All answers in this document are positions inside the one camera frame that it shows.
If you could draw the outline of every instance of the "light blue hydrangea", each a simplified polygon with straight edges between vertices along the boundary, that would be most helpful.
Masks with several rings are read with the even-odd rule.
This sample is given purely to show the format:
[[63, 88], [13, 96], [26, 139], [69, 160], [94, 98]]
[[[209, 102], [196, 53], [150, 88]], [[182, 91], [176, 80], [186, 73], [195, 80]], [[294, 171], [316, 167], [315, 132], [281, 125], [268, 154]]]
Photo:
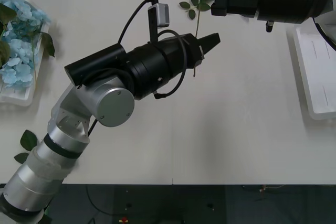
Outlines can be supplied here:
[[13, 9], [17, 17], [7, 24], [1, 40], [7, 42], [11, 48], [10, 58], [0, 69], [2, 80], [6, 87], [26, 88], [33, 82], [34, 64], [38, 64], [38, 50], [36, 48], [38, 36], [33, 38], [34, 55], [31, 48], [30, 33], [40, 31], [49, 17], [42, 10], [35, 9], [24, 0], [0, 0], [0, 3]]

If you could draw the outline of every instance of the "white plastic container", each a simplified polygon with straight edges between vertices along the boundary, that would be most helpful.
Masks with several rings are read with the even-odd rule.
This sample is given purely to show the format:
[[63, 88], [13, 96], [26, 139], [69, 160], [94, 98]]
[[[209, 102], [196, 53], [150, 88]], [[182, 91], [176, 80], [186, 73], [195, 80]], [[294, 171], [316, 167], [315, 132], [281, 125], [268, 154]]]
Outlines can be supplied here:
[[310, 116], [315, 120], [336, 117], [336, 51], [312, 20], [295, 28], [294, 41]]
[[[34, 3], [30, 0], [24, 0], [31, 4], [36, 9], [39, 9]], [[49, 31], [49, 24], [43, 23], [41, 27], [41, 31], [47, 33]], [[41, 66], [41, 60], [43, 56], [44, 46], [41, 44], [42, 37], [37, 42], [37, 50], [38, 50], [38, 64], [35, 66], [36, 76], [38, 77], [38, 72]], [[33, 101], [33, 96], [35, 92], [35, 80], [33, 79], [33, 84], [28, 88], [14, 89], [14, 88], [6, 88], [6, 84], [2, 82], [2, 78], [0, 78], [0, 102], [7, 102], [16, 104], [19, 106], [29, 106]]]

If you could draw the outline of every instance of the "white table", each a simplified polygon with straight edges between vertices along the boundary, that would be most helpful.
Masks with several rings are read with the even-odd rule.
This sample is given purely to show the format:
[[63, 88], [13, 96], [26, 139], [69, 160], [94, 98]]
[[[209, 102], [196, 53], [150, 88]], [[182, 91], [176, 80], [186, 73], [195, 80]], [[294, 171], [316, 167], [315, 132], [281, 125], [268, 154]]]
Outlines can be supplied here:
[[[50, 109], [69, 83], [63, 67], [114, 44], [142, 0], [32, 1], [55, 20], [57, 57], [43, 59], [30, 107], [0, 105], [0, 183], [19, 167], [13, 157], [23, 150], [24, 130], [46, 134]], [[185, 0], [160, 1], [170, 6], [171, 29], [195, 33], [196, 20], [178, 6]], [[137, 101], [120, 127], [98, 125], [65, 183], [335, 184], [336, 121], [308, 116], [291, 28], [276, 24], [268, 34], [263, 22], [202, 13], [199, 36], [218, 32], [222, 42], [196, 78], [190, 70], [176, 95]], [[148, 40], [144, 9], [123, 45], [129, 51]]]

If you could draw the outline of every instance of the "dark floor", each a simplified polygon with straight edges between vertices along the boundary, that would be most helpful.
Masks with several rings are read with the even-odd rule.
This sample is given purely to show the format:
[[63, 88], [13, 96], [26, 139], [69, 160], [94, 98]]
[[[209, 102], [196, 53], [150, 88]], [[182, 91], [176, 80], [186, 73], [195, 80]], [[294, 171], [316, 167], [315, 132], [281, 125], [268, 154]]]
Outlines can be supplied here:
[[[108, 213], [127, 215], [130, 224], [336, 223], [336, 187], [283, 186], [263, 194], [261, 186], [239, 185], [88, 188], [94, 204]], [[117, 224], [120, 219], [120, 215], [98, 214], [83, 185], [62, 185], [50, 205], [49, 216], [53, 224], [86, 224], [93, 216], [96, 224]]]

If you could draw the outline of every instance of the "flower stem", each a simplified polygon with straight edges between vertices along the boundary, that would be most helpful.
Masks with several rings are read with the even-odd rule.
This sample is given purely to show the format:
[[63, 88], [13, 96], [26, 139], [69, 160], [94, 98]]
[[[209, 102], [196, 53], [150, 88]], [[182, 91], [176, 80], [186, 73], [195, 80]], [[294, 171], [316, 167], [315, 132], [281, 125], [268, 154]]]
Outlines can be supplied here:
[[30, 43], [32, 45], [32, 52], [33, 52], [33, 66], [34, 66], [34, 80], [35, 80], [35, 85], [34, 85], [34, 89], [36, 89], [36, 85], [37, 85], [37, 77], [36, 77], [36, 68], [35, 68], [35, 57], [34, 57], [34, 40], [33, 37], [30, 38]]
[[[197, 38], [197, 34], [198, 34], [198, 28], [199, 28], [199, 24], [200, 24], [200, 21], [199, 21], [199, 17], [201, 16], [201, 9], [198, 9], [198, 17], [197, 17], [197, 27], [196, 27], [196, 35], [195, 37]], [[194, 77], [196, 77], [196, 67], [194, 67]]]

